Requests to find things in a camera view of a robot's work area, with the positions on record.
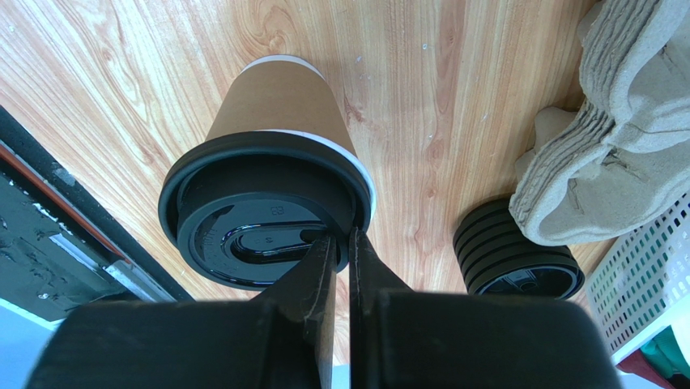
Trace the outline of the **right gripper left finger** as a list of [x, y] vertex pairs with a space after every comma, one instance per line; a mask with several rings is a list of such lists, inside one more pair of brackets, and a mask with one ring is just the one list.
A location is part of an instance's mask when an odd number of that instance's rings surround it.
[[331, 387], [337, 260], [335, 238], [322, 235], [298, 264], [253, 298], [278, 318], [267, 354], [271, 387]]

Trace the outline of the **single paper cup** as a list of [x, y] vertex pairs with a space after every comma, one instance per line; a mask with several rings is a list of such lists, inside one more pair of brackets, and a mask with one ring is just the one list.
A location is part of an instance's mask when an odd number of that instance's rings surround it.
[[334, 93], [315, 66], [284, 54], [251, 62], [233, 80], [205, 140], [257, 130], [300, 136], [337, 152], [364, 179], [375, 213], [373, 178], [356, 154]]

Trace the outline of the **black coffee cup lid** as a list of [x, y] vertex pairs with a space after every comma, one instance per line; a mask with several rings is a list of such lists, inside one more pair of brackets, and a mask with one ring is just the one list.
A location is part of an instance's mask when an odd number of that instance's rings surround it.
[[376, 206], [373, 178], [353, 153], [316, 135], [259, 130], [184, 154], [164, 179], [158, 216], [198, 274], [263, 290], [324, 234], [343, 269], [351, 231], [366, 230]]

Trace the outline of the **cardboard cup carrier tray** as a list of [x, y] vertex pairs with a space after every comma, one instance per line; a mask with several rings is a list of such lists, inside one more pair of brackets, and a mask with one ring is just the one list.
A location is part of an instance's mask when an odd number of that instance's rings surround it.
[[597, 2], [577, 35], [585, 101], [536, 115], [509, 201], [543, 246], [618, 237], [689, 189], [688, 2]]

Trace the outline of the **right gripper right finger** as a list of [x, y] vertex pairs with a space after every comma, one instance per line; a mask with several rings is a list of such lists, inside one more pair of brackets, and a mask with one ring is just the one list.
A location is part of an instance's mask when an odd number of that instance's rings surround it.
[[383, 388], [389, 294], [410, 292], [375, 251], [366, 232], [355, 228], [348, 243], [351, 388]]

